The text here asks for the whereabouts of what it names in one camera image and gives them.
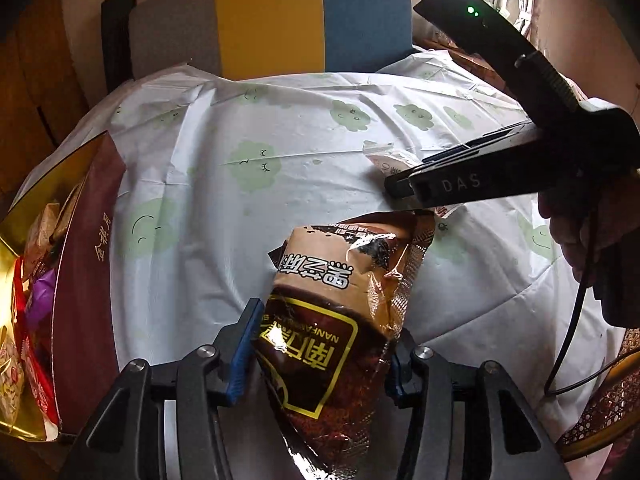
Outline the person's right hand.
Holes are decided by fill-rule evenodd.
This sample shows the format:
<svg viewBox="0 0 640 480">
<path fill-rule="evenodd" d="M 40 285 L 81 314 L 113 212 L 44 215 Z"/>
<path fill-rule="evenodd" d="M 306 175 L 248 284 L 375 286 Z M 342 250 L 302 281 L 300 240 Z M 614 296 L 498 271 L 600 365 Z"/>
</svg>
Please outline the person's right hand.
<svg viewBox="0 0 640 480">
<path fill-rule="evenodd" d="M 639 326 L 639 174 L 538 194 L 542 218 L 578 282 L 601 301 L 605 321 Z"/>
</svg>

